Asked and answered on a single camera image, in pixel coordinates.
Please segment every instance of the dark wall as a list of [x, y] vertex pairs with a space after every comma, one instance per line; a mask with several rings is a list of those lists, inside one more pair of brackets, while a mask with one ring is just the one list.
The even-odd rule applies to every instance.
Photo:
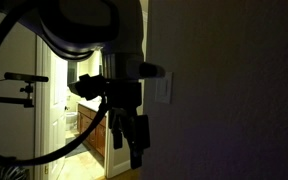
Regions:
[[288, 1], [151, 0], [142, 179], [288, 179]]
[[[0, 13], [0, 22], [4, 15]], [[0, 79], [5, 72], [35, 74], [36, 35], [16, 24], [0, 46]], [[0, 96], [25, 98], [20, 89], [27, 84], [21, 81], [0, 82]], [[0, 153], [19, 159], [34, 157], [34, 108], [0, 103]]]

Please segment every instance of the countertop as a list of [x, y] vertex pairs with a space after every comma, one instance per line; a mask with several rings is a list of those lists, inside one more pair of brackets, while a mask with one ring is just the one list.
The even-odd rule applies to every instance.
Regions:
[[86, 100], [82, 100], [82, 101], [79, 101], [78, 104], [88, 108], [88, 109], [91, 109], [93, 111], [98, 111], [98, 107], [100, 106], [101, 104], [101, 101], [94, 101], [94, 100], [91, 100], [91, 101], [86, 101]]

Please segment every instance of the wall plate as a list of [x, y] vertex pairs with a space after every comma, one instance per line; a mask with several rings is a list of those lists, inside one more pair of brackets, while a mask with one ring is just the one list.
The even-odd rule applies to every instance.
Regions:
[[171, 103], [173, 72], [166, 72], [164, 78], [156, 79], [155, 102]]

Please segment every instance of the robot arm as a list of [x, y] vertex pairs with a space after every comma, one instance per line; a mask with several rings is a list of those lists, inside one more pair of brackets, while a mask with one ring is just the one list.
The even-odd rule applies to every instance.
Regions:
[[155, 74], [143, 73], [153, 66], [142, 66], [143, 19], [138, 0], [0, 0], [0, 12], [8, 14], [24, 3], [34, 7], [18, 21], [59, 57], [81, 61], [101, 49], [106, 61], [103, 64], [114, 64], [104, 69], [106, 78], [163, 76], [158, 66]]
[[38, 165], [60, 158], [82, 143], [109, 111], [114, 148], [122, 146], [123, 133], [130, 147], [132, 168], [141, 166], [143, 150], [150, 142], [148, 117], [136, 113], [142, 103], [141, 84], [137, 80], [162, 77], [164, 69], [144, 62], [139, 0], [0, 0], [0, 12], [6, 14], [0, 25], [0, 43], [1, 37], [18, 21], [65, 60], [85, 60], [94, 50], [101, 50], [103, 54], [103, 76], [84, 75], [69, 85], [73, 93], [87, 100], [102, 97], [90, 127], [51, 154], [31, 160], [0, 155], [0, 165]]

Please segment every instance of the cabinet door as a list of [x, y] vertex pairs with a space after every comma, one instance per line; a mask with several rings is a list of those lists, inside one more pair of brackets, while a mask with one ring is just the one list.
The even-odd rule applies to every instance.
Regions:
[[96, 129], [94, 129], [88, 136], [88, 141], [94, 148], [96, 148]]
[[81, 133], [81, 113], [77, 113], [77, 131]]
[[81, 122], [80, 122], [80, 128], [81, 128], [81, 132], [80, 133], [83, 133], [89, 126], [90, 126], [90, 124], [91, 124], [91, 119], [90, 118], [88, 118], [88, 117], [86, 117], [84, 114], [80, 114], [80, 120], [81, 120]]
[[102, 119], [102, 121], [100, 122], [100, 125], [106, 127], [106, 118], [105, 118], [105, 117], [104, 117], [104, 118]]
[[100, 154], [105, 155], [105, 127], [102, 125], [96, 127], [96, 149]]

